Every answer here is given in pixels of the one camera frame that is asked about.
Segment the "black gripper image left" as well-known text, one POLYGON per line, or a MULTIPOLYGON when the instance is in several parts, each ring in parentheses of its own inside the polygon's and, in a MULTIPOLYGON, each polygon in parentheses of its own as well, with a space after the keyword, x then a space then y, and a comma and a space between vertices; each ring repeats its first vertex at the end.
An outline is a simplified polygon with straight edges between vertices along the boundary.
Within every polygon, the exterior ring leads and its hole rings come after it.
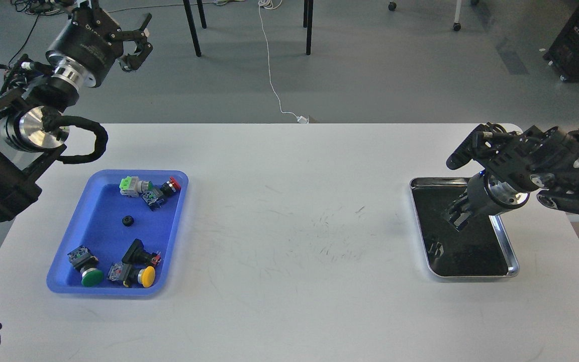
POLYGON ((151 19, 151 13, 147 13, 140 28, 122 31, 119 23, 100 8, 99 1, 74 1, 71 17, 46 51, 46 58, 53 66, 65 57, 74 60, 89 72, 85 85, 99 87, 117 59, 125 72, 142 66, 153 50, 147 29, 151 19), (125 42, 135 43, 133 53, 122 55, 125 42))

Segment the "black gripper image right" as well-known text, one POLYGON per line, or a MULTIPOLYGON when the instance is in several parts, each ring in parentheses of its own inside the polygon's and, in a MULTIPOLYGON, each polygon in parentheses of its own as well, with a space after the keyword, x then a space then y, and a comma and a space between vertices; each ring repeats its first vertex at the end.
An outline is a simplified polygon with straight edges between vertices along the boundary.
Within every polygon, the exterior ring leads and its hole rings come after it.
POLYGON ((466 194, 453 200, 442 216, 462 231, 479 215, 502 215, 521 208, 528 200, 529 193, 519 192, 489 173, 478 173, 469 179, 466 194))

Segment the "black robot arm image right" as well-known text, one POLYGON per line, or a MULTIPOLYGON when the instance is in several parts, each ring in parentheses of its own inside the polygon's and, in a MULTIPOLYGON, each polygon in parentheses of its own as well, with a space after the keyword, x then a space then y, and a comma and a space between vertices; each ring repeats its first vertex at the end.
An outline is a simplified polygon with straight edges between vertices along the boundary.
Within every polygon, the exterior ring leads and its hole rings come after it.
POLYGON ((508 132, 499 124, 479 124, 446 166, 455 170, 472 160, 484 169, 443 213, 455 229, 464 229, 474 216, 521 208, 532 192, 547 208, 579 215, 579 129, 542 131, 532 126, 508 132))

